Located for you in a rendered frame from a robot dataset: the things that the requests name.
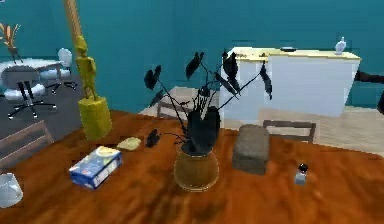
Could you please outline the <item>dark plant in brown vase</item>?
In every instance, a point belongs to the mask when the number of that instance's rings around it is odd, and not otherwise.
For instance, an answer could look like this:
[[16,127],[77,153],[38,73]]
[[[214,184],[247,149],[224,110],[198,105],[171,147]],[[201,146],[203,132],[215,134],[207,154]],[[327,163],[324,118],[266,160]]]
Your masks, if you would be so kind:
[[236,79],[238,74],[237,54],[223,53],[220,68],[224,71],[205,71],[205,83],[189,103],[180,102],[162,87],[151,99],[152,106],[160,107],[163,99],[169,98],[168,105],[175,111],[182,133],[176,137],[180,147],[174,164],[174,179],[183,189],[200,192],[209,189],[218,180],[218,161],[213,153],[220,132],[220,108],[212,104],[217,84],[231,94],[232,98],[241,95],[244,89]]

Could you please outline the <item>pale yellow flat lump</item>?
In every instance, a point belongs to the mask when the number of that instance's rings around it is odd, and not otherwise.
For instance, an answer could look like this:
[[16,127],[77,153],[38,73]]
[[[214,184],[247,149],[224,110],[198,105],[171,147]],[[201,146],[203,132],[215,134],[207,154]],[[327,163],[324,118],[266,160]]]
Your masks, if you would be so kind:
[[119,149],[133,151],[136,150],[141,144],[141,140],[136,137],[129,137],[120,142],[117,147]]

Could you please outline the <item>brown wooden dining table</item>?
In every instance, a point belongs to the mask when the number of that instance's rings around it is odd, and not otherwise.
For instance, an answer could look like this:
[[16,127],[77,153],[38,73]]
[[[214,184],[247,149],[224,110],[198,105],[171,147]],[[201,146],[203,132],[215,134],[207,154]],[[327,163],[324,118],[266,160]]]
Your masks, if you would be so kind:
[[[284,140],[270,142],[267,172],[233,169],[237,134],[220,132],[215,185],[192,193],[174,181],[175,120],[115,112],[101,139],[164,136],[153,148],[123,155],[123,164],[96,190],[71,182],[68,170],[96,148],[77,130],[13,168],[22,201],[0,209],[0,224],[384,224],[384,158],[370,153]],[[300,164],[306,183],[295,183]]]

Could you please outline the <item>yellow figure statue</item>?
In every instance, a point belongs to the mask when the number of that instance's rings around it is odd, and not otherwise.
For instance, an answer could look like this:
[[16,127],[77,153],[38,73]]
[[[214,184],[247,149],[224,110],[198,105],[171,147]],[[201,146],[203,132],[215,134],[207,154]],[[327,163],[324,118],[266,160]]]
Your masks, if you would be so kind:
[[75,47],[79,53],[76,64],[84,93],[84,98],[78,101],[81,122],[87,139],[98,140],[112,128],[110,111],[106,98],[96,93],[96,63],[87,55],[88,46],[83,36],[76,37]]

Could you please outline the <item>blue and white box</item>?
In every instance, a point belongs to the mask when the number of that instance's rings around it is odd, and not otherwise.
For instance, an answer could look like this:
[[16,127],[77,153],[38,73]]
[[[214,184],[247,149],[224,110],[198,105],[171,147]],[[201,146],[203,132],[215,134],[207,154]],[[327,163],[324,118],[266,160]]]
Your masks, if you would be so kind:
[[99,146],[69,169],[74,184],[97,189],[122,164],[122,153]]

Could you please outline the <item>white counter with yellow top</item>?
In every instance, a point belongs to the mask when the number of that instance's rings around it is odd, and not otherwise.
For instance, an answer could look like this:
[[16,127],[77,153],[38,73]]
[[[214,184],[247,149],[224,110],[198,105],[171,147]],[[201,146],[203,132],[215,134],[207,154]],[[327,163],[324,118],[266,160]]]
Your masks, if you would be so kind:
[[254,123],[262,109],[338,117],[344,110],[361,58],[353,53],[235,47],[242,88],[220,89],[223,121]]

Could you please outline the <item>small glass shaker black cap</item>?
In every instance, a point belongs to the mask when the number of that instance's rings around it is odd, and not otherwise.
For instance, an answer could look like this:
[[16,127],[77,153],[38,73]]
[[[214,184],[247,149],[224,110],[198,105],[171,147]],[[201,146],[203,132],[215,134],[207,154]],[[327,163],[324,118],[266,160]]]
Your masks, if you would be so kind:
[[295,183],[304,185],[306,183],[308,166],[304,163],[300,164],[295,174]]

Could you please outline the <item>white office chair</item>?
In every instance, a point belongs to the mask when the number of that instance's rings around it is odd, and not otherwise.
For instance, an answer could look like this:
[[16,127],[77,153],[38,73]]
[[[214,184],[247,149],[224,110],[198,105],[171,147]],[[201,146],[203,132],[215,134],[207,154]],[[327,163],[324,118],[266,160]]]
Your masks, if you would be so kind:
[[47,88],[51,89],[53,95],[59,87],[65,86],[76,90],[77,83],[74,81],[65,81],[65,78],[72,77],[72,52],[67,48],[60,48],[58,50],[59,64],[55,69],[44,70],[40,73],[40,77],[43,80],[49,81],[54,80],[54,83],[48,84]]
[[54,110],[57,105],[37,100],[36,96],[42,96],[46,87],[40,82],[39,72],[32,66],[16,65],[7,67],[1,74],[1,81],[5,88],[4,97],[8,101],[22,101],[8,113],[8,119],[13,120],[15,115],[29,108],[32,117],[37,118],[37,106],[48,106]]

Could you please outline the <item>tan wooden pole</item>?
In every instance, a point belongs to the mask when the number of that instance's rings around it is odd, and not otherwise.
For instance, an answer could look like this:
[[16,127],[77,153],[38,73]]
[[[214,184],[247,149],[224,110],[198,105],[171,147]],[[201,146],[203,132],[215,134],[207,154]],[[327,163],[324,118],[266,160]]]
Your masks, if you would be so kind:
[[67,20],[72,33],[72,39],[82,35],[80,17],[78,14],[76,0],[63,0],[66,11]]

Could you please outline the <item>white bottle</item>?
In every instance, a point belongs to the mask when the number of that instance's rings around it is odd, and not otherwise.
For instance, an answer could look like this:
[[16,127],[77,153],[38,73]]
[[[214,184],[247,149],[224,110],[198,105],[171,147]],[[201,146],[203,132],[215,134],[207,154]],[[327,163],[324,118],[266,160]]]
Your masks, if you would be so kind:
[[345,38],[341,37],[340,40],[335,45],[335,54],[341,55],[345,50],[345,48],[346,48]]

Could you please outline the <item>white desk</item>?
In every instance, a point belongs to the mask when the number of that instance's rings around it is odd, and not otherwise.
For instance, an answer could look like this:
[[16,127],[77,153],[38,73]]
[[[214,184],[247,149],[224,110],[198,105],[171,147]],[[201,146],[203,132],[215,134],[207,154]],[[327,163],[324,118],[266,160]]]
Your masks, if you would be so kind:
[[44,69],[49,67],[56,68],[57,66],[60,66],[61,62],[56,60],[45,60],[45,59],[33,59],[33,58],[26,58],[22,60],[16,60],[16,61],[7,61],[7,62],[1,62],[0,63],[0,80],[2,79],[2,73],[7,69],[15,66],[30,66],[34,69]]

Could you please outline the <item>black bar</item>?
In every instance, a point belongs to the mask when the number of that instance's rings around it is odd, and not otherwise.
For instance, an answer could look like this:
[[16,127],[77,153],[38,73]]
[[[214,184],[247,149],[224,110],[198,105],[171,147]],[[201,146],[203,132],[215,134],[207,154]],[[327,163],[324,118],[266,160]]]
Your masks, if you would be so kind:
[[372,75],[360,70],[356,72],[354,80],[360,82],[384,84],[384,76]]

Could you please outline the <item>orange plant in pot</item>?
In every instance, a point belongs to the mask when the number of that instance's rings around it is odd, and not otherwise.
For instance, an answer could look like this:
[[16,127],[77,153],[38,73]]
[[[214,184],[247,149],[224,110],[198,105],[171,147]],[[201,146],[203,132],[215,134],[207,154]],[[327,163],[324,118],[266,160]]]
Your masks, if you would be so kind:
[[7,46],[7,49],[13,58],[13,62],[16,62],[16,59],[21,60],[18,48],[15,46],[16,35],[20,27],[20,24],[11,26],[0,22],[0,32],[2,33],[0,40],[3,40],[3,43]]

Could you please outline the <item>white cup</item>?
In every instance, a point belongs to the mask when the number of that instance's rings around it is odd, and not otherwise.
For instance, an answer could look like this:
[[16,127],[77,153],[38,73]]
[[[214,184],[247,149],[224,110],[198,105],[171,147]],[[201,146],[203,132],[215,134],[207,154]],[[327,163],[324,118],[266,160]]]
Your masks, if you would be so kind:
[[23,191],[13,173],[0,175],[0,208],[11,207],[23,198]]

